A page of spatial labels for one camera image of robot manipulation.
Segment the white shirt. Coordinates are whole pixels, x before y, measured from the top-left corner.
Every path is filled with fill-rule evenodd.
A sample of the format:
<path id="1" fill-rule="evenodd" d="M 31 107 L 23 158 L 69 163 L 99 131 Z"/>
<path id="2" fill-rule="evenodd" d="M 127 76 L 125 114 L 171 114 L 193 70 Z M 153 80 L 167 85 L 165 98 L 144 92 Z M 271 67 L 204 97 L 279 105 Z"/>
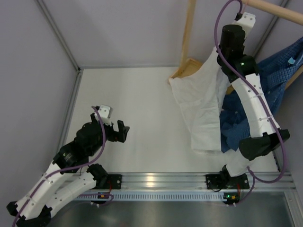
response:
<path id="1" fill-rule="evenodd" d="M 220 113 L 230 86 L 217 63 L 217 49 L 194 74 L 169 79 L 172 93 L 190 132 L 191 148 L 199 153 L 221 151 Z"/>

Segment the pink wire hanger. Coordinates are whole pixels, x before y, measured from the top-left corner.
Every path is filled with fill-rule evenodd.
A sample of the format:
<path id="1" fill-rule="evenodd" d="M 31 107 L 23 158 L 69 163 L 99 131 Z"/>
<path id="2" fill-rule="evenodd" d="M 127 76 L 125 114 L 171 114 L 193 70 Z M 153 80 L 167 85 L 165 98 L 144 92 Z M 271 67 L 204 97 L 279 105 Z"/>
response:
<path id="1" fill-rule="evenodd" d="M 243 9 L 242 9 L 242 14 L 243 14 L 245 12 L 247 6 L 249 5 L 250 0 L 243 0 L 242 2 L 244 4 Z"/>

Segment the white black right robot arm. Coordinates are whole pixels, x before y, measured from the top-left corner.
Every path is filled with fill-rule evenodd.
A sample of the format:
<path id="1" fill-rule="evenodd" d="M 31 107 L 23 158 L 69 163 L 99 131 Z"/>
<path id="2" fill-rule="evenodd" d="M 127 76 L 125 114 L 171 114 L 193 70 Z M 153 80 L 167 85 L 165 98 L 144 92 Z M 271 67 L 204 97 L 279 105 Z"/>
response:
<path id="1" fill-rule="evenodd" d="M 226 188 L 233 187 L 256 158 L 276 148 L 285 150 L 284 142 L 290 137 L 288 130 L 280 129 L 269 109 L 255 59 L 243 53 L 245 35 L 240 25 L 229 24 L 216 41 L 217 62 L 240 98 L 250 130 L 249 137 L 239 142 L 236 158 L 223 168 L 226 173 L 221 174 L 220 182 Z"/>

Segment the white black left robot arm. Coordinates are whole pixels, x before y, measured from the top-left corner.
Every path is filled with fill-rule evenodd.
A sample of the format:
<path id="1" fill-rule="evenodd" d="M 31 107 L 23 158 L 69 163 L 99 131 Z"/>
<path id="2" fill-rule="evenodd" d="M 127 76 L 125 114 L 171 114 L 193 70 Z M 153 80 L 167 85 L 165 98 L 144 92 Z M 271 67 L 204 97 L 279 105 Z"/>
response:
<path id="1" fill-rule="evenodd" d="M 106 170 L 89 157 L 100 157 L 107 141 L 124 143 L 130 128 L 119 120 L 115 131 L 108 118 L 98 113 L 90 117 L 73 141 L 60 148 L 37 184 L 22 199 L 7 205 L 15 218 L 14 227 L 45 227 L 85 191 L 111 187 Z"/>

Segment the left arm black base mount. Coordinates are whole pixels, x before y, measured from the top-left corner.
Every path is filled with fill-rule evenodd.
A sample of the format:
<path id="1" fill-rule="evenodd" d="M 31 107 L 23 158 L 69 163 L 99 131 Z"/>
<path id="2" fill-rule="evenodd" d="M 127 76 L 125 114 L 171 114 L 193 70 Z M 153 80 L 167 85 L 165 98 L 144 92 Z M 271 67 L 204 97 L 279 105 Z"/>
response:
<path id="1" fill-rule="evenodd" d="M 119 190 L 122 185 L 122 175 L 108 174 L 97 181 L 94 189 L 98 190 Z"/>

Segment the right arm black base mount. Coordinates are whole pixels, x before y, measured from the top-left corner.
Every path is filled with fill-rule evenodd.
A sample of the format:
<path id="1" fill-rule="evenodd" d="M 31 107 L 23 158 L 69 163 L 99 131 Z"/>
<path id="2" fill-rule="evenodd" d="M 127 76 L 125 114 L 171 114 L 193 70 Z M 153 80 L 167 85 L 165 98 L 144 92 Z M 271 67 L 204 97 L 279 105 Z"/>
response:
<path id="1" fill-rule="evenodd" d="M 250 185 L 246 174 L 231 177 L 226 166 L 224 166 L 219 173 L 207 174 L 206 185 L 209 190 L 219 192 L 223 189 L 249 189 Z"/>

